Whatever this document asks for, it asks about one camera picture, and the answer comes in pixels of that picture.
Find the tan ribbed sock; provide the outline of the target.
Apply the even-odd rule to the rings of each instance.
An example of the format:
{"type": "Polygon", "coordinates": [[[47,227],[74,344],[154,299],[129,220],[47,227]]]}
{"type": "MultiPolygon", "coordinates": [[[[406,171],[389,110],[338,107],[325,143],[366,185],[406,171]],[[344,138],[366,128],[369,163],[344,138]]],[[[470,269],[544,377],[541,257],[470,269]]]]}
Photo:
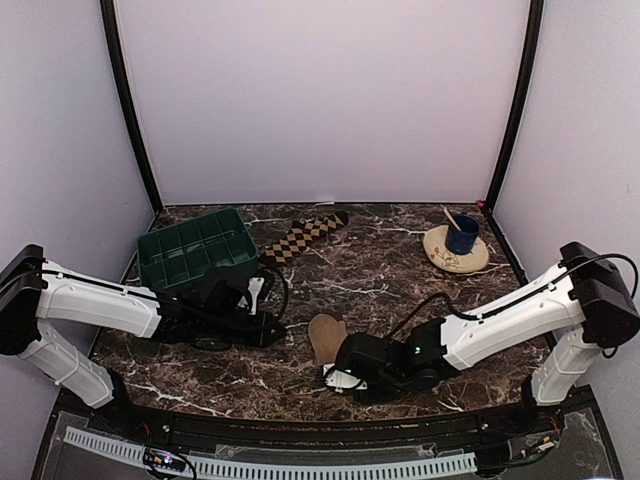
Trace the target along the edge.
{"type": "Polygon", "coordinates": [[[346,324],[330,315],[319,314],[309,322],[308,336],[313,349],[314,365],[334,363],[347,337],[346,324]]]}

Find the green plastic divider tray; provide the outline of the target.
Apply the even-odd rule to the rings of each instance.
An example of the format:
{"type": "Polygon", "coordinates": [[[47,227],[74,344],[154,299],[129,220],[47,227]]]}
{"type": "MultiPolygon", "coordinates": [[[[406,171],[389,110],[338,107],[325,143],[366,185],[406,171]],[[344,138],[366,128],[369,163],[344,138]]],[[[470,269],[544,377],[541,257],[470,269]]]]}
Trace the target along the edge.
{"type": "Polygon", "coordinates": [[[137,264],[143,286],[173,290],[212,268],[250,276],[258,270],[258,249],[239,212],[226,208],[140,237],[137,264]]]}

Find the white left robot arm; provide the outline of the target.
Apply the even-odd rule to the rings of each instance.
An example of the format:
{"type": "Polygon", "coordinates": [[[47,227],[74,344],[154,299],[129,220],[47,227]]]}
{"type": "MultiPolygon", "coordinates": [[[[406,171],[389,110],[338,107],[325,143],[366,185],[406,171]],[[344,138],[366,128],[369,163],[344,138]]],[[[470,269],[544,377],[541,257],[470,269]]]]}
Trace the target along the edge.
{"type": "Polygon", "coordinates": [[[38,368],[79,397],[120,436],[141,427],[121,377],[89,360],[52,323],[110,328],[161,344],[216,351],[226,344],[267,347],[283,338],[282,311],[260,307],[277,271],[247,276],[212,268],[195,283],[158,291],[82,275],[26,246],[1,273],[1,353],[38,368]]]}

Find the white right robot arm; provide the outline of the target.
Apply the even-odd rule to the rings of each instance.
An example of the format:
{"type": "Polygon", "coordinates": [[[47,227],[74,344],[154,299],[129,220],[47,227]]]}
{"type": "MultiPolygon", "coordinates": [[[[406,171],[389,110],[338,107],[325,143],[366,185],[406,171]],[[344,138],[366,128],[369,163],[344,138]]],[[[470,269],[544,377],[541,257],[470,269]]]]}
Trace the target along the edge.
{"type": "Polygon", "coordinates": [[[614,263],[617,254],[571,242],[561,255],[536,280],[468,312],[457,310],[443,292],[428,297],[443,300],[449,313],[414,327],[406,341],[395,340],[393,332],[347,336],[335,362],[323,368],[325,385],[386,401],[431,390],[494,354],[561,330],[549,357],[525,381],[525,400],[510,413],[517,432],[534,432],[600,354],[639,332],[637,289],[626,286],[614,263]]]}

